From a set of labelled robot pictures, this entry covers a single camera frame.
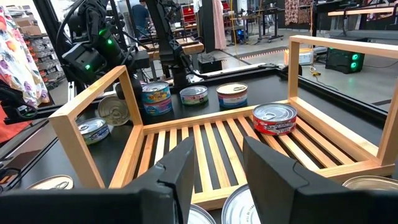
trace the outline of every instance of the pink curtain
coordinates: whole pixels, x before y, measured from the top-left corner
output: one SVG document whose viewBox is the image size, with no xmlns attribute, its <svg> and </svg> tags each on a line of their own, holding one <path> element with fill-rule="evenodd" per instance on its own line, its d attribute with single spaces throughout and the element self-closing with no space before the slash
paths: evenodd
<svg viewBox="0 0 398 224">
<path fill-rule="evenodd" d="M 213 0 L 215 49 L 225 49 L 225 32 L 223 20 L 223 4 L 220 0 Z"/>
</svg>

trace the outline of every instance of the person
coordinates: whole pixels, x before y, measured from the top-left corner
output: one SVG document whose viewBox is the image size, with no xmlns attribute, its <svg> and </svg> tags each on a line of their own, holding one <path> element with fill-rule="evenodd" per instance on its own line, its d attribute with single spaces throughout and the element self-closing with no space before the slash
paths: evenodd
<svg viewBox="0 0 398 224">
<path fill-rule="evenodd" d="M 132 7 L 134 23 L 142 35 L 148 33 L 145 29 L 147 18 L 149 18 L 149 11 L 145 8 L 146 5 L 146 0 L 139 0 L 139 4 Z"/>
</svg>

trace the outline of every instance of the red tuna can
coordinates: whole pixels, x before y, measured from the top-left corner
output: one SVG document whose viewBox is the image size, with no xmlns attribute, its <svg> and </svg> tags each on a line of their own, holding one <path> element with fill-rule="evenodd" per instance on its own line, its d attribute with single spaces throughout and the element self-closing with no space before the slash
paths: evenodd
<svg viewBox="0 0 398 224">
<path fill-rule="evenodd" d="M 253 110 L 256 130 L 268 135 L 288 134 L 296 126 L 297 110 L 284 103 L 266 103 Z"/>
</svg>

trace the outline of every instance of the can lid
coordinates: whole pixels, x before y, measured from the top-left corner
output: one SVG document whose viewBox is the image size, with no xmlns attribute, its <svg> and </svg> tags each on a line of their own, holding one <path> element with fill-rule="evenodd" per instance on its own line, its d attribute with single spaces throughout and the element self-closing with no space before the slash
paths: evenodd
<svg viewBox="0 0 398 224">
<path fill-rule="evenodd" d="M 243 91 L 247 90 L 248 86 L 244 83 L 227 83 L 224 85 L 220 85 L 217 88 L 217 93 L 220 94 L 237 94 L 242 93 Z"/>
<path fill-rule="evenodd" d="M 253 115 L 263 121 L 286 121 L 297 116 L 297 110 L 284 103 L 266 103 L 255 107 Z"/>
<path fill-rule="evenodd" d="M 398 190 L 398 181 L 365 175 L 348 179 L 343 186 L 351 190 Z"/>
<path fill-rule="evenodd" d="M 96 131 L 99 128 L 102 128 L 106 124 L 106 121 L 102 118 L 93 118 L 83 121 L 78 124 L 78 128 L 81 134 L 87 134 L 92 131 Z"/>
<path fill-rule="evenodd" d="M 247 184 L 236 189 L 225 201 L 222 224 L 261 224 Z"/>
<path fill-rule="evenodd" d="M 163 90 L 164 88 L 168 87 L 169 84 L 167 82 L 152 82 L 144 85 L 142 87 L 143 92 L 155 92 L 159 90 Z"/>
<path fill-rule="evenodd" d="M 196 96 L 207 91 L 205 86 L 191 86 L 180 91 L 181 96 Z"/>
<path fill-rule="evenodd" d="M 117 96 L 103 98 L 98 105 L 98 114 L 113 126 L 126 124 L 130 117 L 126 102 Z"/>
<path fill-rule="evenodd" d="M 213 217 L 198 205 L 191 205 L 188 224 L 216 224 Z"/>
<path fill-rule="evenodd" d="M 69 190 L 73 188 L 73 179 L 68 175 L 55 175 L 53 177 L 40 180 L 31 186 L 28 190 Z"/>
</svg>

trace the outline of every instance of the green light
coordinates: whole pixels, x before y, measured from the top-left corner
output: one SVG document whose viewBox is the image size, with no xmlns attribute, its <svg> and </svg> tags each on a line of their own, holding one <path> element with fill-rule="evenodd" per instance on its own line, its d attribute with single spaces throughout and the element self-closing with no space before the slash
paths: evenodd
<svg viewBox="0 0 398 224">
<path fill-rule="evenodd" d="M 356 62 L 351 63 L 351 69 L 356 69 L 358 64 Z"/>
<path fill-rule="evenodd" d="M 99 35 L 102 35 L 103 33 L 105 33 L 106 29 L 100 30 L 99 31 Z"/>
</svg>

